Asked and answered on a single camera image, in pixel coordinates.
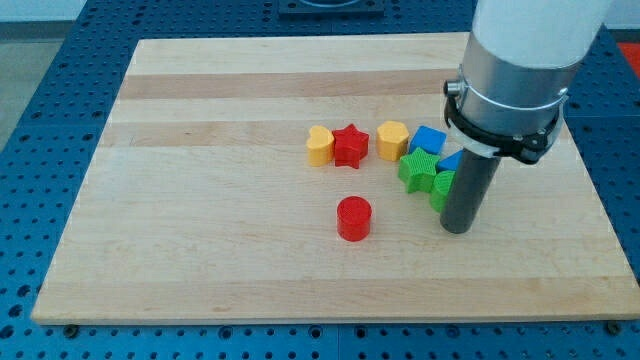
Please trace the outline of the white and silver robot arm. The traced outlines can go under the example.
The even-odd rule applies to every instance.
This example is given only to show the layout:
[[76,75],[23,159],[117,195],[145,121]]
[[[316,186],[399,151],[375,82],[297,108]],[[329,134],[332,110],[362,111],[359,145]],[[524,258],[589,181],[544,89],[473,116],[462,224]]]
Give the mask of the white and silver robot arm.
[[563,104],[611,0],[479,0],[444,119],[464,149],[535,164],[562,128]]

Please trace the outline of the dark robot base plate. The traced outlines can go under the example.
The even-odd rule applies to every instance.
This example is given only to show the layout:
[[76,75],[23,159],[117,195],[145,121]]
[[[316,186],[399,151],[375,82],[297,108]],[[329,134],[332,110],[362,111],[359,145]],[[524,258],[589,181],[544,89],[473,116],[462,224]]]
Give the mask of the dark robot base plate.
[[303,16],[381,15],[384,0],[278,0],[280,18]]

